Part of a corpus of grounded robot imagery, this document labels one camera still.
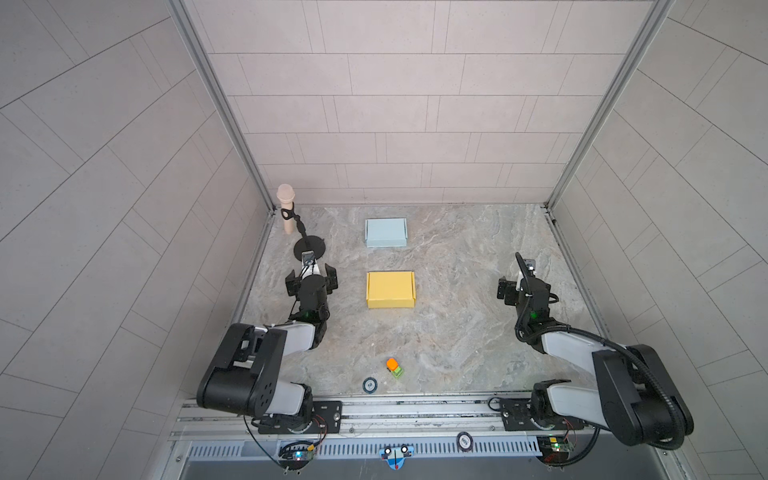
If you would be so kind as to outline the yellow paper box stack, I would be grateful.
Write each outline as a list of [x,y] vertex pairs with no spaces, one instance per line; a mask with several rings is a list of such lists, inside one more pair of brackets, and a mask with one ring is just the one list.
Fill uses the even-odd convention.
[[375,271],[367,273],[366,304],[369,309],[414,308],[416,303],[413,271]]

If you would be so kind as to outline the light blue paper box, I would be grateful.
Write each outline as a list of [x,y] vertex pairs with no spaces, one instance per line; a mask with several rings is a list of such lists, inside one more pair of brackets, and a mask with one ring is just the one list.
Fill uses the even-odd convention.
[[408,242],[405,218],[379,218],[365,221],[365,244],[368,248],[400,248]]

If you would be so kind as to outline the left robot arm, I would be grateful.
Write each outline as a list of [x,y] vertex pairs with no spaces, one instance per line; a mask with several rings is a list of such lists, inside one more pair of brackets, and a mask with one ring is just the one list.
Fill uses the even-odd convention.
[[328,296],[338,288],[334,267],[321,272],[315,263],[286,277],[286,289],[299,310],[268,327],[229,326],[196,393],[200,408],[276,420],[296,428],[312,422],[313,395],[308,385],[280,378],[283,358],[317,348],[330,319]]

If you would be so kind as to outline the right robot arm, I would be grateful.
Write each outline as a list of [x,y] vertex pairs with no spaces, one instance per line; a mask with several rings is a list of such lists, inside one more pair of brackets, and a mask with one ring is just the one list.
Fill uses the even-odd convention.
[[526,409],[539,428],[581,422],[612,433],[628,446],[675,450],[694,431],[694,419],[658,353],[625,346],[555,320],[558,296],[532,271],[500,278],[497,297],[516,310],[514,333],[535,351],[565,360],[594,378],[592,387],[567,379],[536,383]]

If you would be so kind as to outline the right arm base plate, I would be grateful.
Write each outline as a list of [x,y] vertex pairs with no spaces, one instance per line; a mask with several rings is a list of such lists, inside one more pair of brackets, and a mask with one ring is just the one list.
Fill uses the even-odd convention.
[[504,430],[507,432],[522,431],[581,431],[586,424],[574,417],[554,415],[550,417],[534,417],[529,400],[521,398],[498,398],[496,411],[500,414]]

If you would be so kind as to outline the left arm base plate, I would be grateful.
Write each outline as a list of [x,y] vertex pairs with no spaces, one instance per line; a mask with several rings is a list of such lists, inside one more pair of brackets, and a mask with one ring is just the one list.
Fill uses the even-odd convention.
[[265,414],[254,425],[261,435],[337,434],[342,413],[341,401],[314,401],[312,407],[302,406],[296,415]]

